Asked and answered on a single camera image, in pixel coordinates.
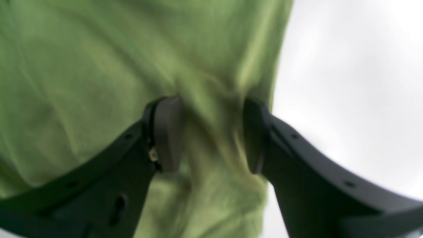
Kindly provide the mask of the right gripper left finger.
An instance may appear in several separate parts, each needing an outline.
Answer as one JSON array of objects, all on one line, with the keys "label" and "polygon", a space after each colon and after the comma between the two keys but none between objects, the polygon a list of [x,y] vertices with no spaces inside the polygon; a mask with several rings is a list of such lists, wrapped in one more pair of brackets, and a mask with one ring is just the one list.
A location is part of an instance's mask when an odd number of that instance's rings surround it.
[{"label": "right gripper left finger", "polygon": [[24,238],[133,238],[154,176],[179,170],[183,127],[180,97],[152,101],[95,158],[1,201],[1,228]]}]

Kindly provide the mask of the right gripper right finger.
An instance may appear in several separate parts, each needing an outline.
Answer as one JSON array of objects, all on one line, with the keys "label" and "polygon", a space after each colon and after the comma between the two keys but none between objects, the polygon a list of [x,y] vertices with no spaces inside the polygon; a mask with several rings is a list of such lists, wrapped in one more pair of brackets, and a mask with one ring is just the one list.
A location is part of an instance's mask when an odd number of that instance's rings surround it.
[{"label": "right gripper right finger", "polygon": [[421,238],[422,202],[359,177],[261,102],[243,105],[248,166],[275,190],[290,238]]}]

